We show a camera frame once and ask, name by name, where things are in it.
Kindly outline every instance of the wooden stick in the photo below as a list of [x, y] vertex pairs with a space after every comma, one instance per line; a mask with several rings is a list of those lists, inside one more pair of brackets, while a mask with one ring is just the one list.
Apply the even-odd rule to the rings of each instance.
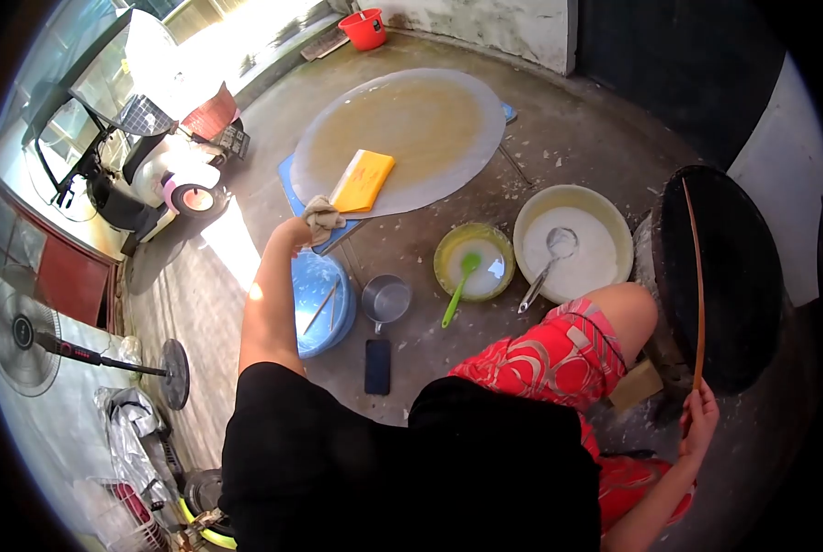
[[332, 297], [332, 293], [335, 293], [335, 288], [336, 288], [337, 286], [338, 286], [338, 281], [336, 280], [336, 281], [335, 281], [335, 284], [332, 286], [332, 291], [331, 291], [331, 292], [329, 292], [329, 295], [327, 295], [327, 296], [326, 296], [326, 299], [324, 299], [324, 300], [322, 301], [322, 303], [320, 303], [320, 308], [316, 309], [316, 312], [314, 313], [314, 317], [310, 319], [310, 321], [307, 323], [307, 326], [304, 328], [304, 331], [303, 331], [303, 332], [301, 332], [301, 335], [302, 335], [302, 336], [303, 336], [303, 335], [305, 335], [305, 334], [307, 334], [307, 330], [308, 330], [308, 329], [310, 329], [311, 324], [313, 324], [313, 323], [314, 323], [314, 320], [316, 320], [316, 317], [317, 317], [317, 316], [319, 316], [320, 311], [322, 310], [322, 307], [324, 307], [324, 306], [326, 305], [326, 303], [328, 303], [328, 302], [329, 302], [329, 299], [331, 299], [331, 297]]
[[703, 381], [703, 362], [705, 360], [705, 298], [703, 293], [703, 264], [699, 258], [699, 237], [697, 236], [697, 220], [693, 216], [691, 194], [687, 189], [687, 182], [682, 178], [684, 197], [688, 203], [688, 214], [691, 216], [691, 232], [693, 233], [693, 250], [697, 257], [697, 292], [699, 294], [699, 319], [697, 321], [697, 360], [693, 369], [693, 389], [699, 391]]
[[[335, 275], [335, 290], [338, 289], [338, 275]], [[332, 328], [335, 326], [335, 302], [337, 301], [338, 297], [335, 297], [335, 301], [332, 301], [332, 315], [329, 316], [329, 331], [332, 331]]]

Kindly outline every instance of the cloth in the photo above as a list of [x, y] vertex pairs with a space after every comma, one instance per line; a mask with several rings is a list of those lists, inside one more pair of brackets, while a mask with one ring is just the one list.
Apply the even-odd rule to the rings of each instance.
[[310, 231], [314, 235], [311, 246], [319, 246], [329, 241], [332, 229], [343, 228], [347, 221], [338, 213], [338, 209], [332, 207], [329, 198], [324, 195], [314, 195], [304, 207], [301, 219], [310, 226]]
[[[645, 497], [672, 465], [659, 458], [602, 456], [583, 412], [610, 395], [626, 375], [616, 333], [589, 299], [552, 309], [522, 337], [505, 337], [449, 371], [485, 389], [570, 406], [577, 411], [581, 444], [601, 467], [599, 504], [606, 533]], [[669, 524], [691, 507], [695, 486], [682, 498]]]
[[93, 401], [99, 410], [111, 465], [118, 478], [129, 482], [148, 502], [177, 501], [176, 481], [169, 470], [157, 469], [157, 459], [164, 453], [160, 439], [154, 434], [163, 431], [166, 425], [148, 395], [135, 387], [100, 387]]
[[407, 428], [382, 425], [259, 363], [238, 381], [219, 507], [240, 551], [361, 542], [594, 551], [598, 466], [580, 437], [572, 408], [457, 377], [420, 392]]

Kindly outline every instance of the smartphone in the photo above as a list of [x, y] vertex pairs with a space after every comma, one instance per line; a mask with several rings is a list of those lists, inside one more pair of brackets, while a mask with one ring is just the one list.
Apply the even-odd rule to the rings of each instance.
[[389, 339], [366, 341], [366, 393], [368, 395], [388, 395], [390, 393]]

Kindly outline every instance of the electric fan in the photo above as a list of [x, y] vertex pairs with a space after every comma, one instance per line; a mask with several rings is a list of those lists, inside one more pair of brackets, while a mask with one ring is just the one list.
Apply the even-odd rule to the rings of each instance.
[[190, 375], [185, 348], [177, 340], [167, 339], [163, 343], [160, 368], [103, 357], [96, 351], [63, 341], [58, 313], [11, 285], [33, 282], [34, 273], [30, 269], [10, 265], [3, 275], [0, 279], [0, 372], [18, 393], [37, 397], [48, 390], [64, 357], [93, 366], [160, 376], [160, 391], [169, 407], [181, 410], [185, 406]]

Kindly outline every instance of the license plate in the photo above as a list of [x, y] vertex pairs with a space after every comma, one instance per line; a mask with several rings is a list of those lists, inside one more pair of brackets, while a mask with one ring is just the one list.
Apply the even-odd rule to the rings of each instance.
[[249, 135], [237, 127], [229, 126], [222, 132], [218, 145], [240, 159], [246, 159], [246, 152], [249, 150]]

